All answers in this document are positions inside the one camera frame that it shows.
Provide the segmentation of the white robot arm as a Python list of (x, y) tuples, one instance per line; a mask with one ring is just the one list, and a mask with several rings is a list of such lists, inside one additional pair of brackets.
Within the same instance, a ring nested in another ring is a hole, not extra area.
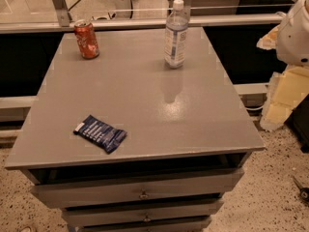
[(287, 64), (269, 80), (260, 120), (263, 130), (276, 131), (309, 95), (309, 0), (297, 0), (256, 46), (275, 49), (277, 59)]

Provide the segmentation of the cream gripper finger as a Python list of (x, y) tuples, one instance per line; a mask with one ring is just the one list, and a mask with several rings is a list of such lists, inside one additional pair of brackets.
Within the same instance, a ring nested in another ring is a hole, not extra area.
[(274, 72), (267, 87), (267, 100), (262, 110), (262, 129), (276, 131), (282, 127), (293, 110), (308, 95), (308, 67), (288, 65), (282, 73)]
[(279, 26), (273, 27), (268, 33), (262, 36), (256, 46), (264, 50), (272, 50), (277, 47), (277, 34)]

